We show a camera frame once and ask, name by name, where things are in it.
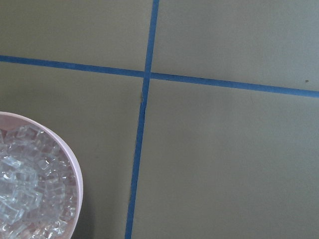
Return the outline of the clear ice cubes pile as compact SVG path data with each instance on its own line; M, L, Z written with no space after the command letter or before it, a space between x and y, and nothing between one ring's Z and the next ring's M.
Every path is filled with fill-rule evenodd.
M77 210L75 174L60 145L27 124L0 131L0 237L61 239Z

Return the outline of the pink bowl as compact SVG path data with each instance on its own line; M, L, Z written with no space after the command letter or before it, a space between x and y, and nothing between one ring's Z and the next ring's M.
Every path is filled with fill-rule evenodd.
M75 210L75 217L68 223L65 233L62 236L57 237L58 239L70 239L72 238L72 235L76 229L77 222L78 222L81 208L82 208L82 202L83 202L83 176L82 176L79 162L75 154L73 153L72 149L69 147L69 145L59 135L57 135L55 132L53 132L46 126L41 125L40 123L34 120L31 120L27 117L17 115L14 113L9 113L9 112L0 113L0 128L3 130L11 130L11 129L15 129L17 127L27 125L27 124L32 124L40 128L44 132L46 132L48 135L50 135L50 137L59 144L59 146L61 147L61 149L67 156L72 166L72 170L73 170L75 181L76 181L76 192L77 192L77 204L76 204L76 210Z

